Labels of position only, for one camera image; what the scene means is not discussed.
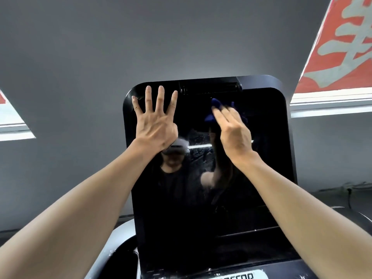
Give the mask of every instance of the chinese character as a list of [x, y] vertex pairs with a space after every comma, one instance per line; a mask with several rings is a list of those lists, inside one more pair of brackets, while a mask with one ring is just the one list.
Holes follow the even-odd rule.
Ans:
[[[342, 11], [342, 18], [364, 17], [360, 26], [352, 23], [344, 23], [336, 29], [336, 36], [355, 35], [351, 43], [338, 40], [330, 40], [318, 49], [318, 54], [346, 53], [342, 64], [326, 70], [306, 72], [305, 77], [313, 79], [320, 88], [327, 87], [355, 70], [367, 60], [372, 60], [372, 51], [367, 52], [372, 43], [363, 43], [365, 38], [372, 37], [372, 4], [364, 6], [365, 0], [352, 0], [351, 4]], [[365, 53], [355, 58], [357, 53]]]

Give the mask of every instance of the ceiling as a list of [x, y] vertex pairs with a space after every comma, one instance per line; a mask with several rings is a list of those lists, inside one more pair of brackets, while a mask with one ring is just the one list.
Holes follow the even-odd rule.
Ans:
[[0, 142], [0, 231], [125, 150], [138, 83], [270, 74], [295, 90], [328, 3], [0, 0], [0, 89], [36, 136]]

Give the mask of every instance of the blue cloth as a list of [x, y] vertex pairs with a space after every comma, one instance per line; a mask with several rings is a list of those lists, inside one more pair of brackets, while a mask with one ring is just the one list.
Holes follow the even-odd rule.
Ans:
[[[218, 109], [221, 109], [221, 106], [222, 106], [223, 104], [222, 104], [219, 100], [213, 98], [212, 101], [211, 101], [211, 105], [212, 105], [212, 107], [216, 107], [216, 108], [218, 108]], [[236, 109], [236, 107], [235, 107], [235, 103], [234, 103], [234, 102], [231, 102], [231, 103], [229, 103], [229, 104], [224, 104], [224, 105], [227, 105], [227, 106], [229, 106], [229, 107], [232, 107], [232, 108]], [[239, 112], [239, 114], [240, 114], [240, 117], [241, 117], [243, 123], [244, 123], [244, 124], [247, 124], [247, 122], [248, 122], [247, 118], [244, 117], [244, 116], [242, 115], [242, 113]], [[207, 123], [217, 123], [217, 121], [216, 121], [216, 119], [215, 119], [215, 117], [214, 117], [212, 111], [211, 111], [210, 114], [208, 114], [208, 115], [206, 116], [206, 118], [204, 119], [204, 122], [207, 122]]]

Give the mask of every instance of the ceiling window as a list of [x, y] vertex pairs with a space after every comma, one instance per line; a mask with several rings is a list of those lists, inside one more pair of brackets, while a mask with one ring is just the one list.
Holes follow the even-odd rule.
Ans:
[[0, 141], [35, 138], [0, 90]]
[[372, 111], [372, 0], [331, 0], [292, 117]]

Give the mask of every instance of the label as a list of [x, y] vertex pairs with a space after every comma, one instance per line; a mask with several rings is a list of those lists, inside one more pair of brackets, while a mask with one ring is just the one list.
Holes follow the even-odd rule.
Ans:
[[211, 277], [210, 279], [269, 279], [262, 270], [250, 270], [224, 276]]

